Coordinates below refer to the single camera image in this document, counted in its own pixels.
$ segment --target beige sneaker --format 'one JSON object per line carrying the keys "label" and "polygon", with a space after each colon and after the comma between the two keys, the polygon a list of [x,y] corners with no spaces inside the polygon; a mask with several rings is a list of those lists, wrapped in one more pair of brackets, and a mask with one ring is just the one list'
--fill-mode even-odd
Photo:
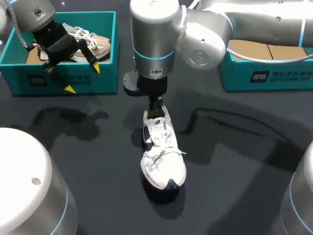
{"label": "beige sneaker", "polygon": [[[110,57],[111,40],[109,40],[108,38],[98,36],[95,33],[89,33],[89,31],[84,30],[80,27],[69,26],[66,23],[63,23],[63,27],[70,35],[74,36],[77,41],[79,41],[80,39],[85,39],[88,44],[88,48],[93,53],[93,55],[98,59],[98,61],[104,61]],[[48,55],[39,45],[37,45],[37,48],[40,60],[46,61],[48,59]],[[87,62],[86,58],[84,57],[80,50],[78,50],[69,59],[69,61]]]}

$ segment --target shoebox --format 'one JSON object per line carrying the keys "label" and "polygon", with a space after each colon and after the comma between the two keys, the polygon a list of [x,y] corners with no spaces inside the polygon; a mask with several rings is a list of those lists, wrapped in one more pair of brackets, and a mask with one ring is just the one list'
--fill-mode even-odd
{"label": "shoebox", "polygon": [[[313,48],[282,47],[231,40],[228,48],[264,60],[296,59],[313,53]],[[226,53],[220,64],[225,91],[313,89],[313,59],[275,65],[246,61]]]}
{"label": "shoebox", "polygon": [[[110,59],[99,62],[100,74],[89,63],[62,62],[57,70],[78,94],[111,94],[117,92],[119,36],[116,12],[57,12],[54,20],[79,26],[111,40]],[[22,34],[28,44],[32,34]],[[13,29],[0,58],[0,71],[14,95],[69,95],[55,85],[42,67],[37,48],[28,53]]]}

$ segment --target sneaker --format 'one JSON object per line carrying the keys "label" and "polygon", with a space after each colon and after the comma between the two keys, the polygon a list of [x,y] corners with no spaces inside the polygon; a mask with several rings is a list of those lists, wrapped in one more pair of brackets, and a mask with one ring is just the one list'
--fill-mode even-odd
{"label": "sneaker", "polygon": [[[110,57],[111,51],[111,40],[105,37],[96,35],[95,33],[89,33],[89,31],[84,30],[80,27],[72,27],[64,23],[63,27],[65,30],[72,36],[75,37],[77,41],[80,39],[85,39],[88,44],[88,48],[91,50],[93,55],[98,59],[98,61],[106,60]],[[48,55],[44,50],[37,45],[38,56],[41,61],[46,61]],[[70,59],[72,62],[87,62],[87,59],[84,57],[82,52],[78,50]]]}
{"label": "sneaker", "polygon": [[141,169],[151,185],[158,189],[178,189],[186,179],[186,166],[178,149],[170,115],[162,105],[163,117],[148,119],[143,115],[143,140],[146,151]]}

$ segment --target dark tabletop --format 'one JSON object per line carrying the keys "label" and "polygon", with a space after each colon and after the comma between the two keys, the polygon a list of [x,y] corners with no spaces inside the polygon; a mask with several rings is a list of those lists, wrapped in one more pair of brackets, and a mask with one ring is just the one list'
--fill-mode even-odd
{"label": "dark tabletop", "polygon": [[52,0],[57,11],[117,12],[118,94],[12,97],[1,77],[0,126],[47,148],[76,200],[78,235],[278,235],[282,196],[313,139],[313,93],[226,93],[217,69],[176,56],[164,100],[187,178],[178,195],[159,194],[139,166],[148,98],[122,86],[134,69],[129,2]]}

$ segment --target shoelace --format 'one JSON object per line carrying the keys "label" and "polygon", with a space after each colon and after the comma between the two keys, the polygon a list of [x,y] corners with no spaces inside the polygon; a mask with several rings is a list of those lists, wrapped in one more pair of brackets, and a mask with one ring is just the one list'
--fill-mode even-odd
{"label": "shoelace", "polygon": [[171,136],[171,132],[168,131],[168,125],[166,125],[166,130],[165,133],[161,132],[161,133],[155,133],[155,139],[157,139],[158,141],[162,141],[163,138],[165,138],[165,141],[163,143],[157,143],[154,142],[154,148],[152,148],[150,151],[146,151],[144,152],[143,156],[144,157],[148,157],[148,158],[152,158],[154,160],[157,160],[158,157],[160,157],[163,154],[167,154],[167,153],[178,153],[178,154],[186,154],[182,151],[180,151],[178,148],[174,148],[173,147],[173,143],[172,141],[169,139]]}
{"label": "shoelace", "polygon": [[96,35],[95,33],[89,33],[88,30],[84,30],[81,27],[74,27],[78,31],[76,33],[69,33],[70,35],[74,36],[76,40],[85,39],[87,42],[90,43],[91,49],[98,50],[98,43],[92,38],[92,36]]}

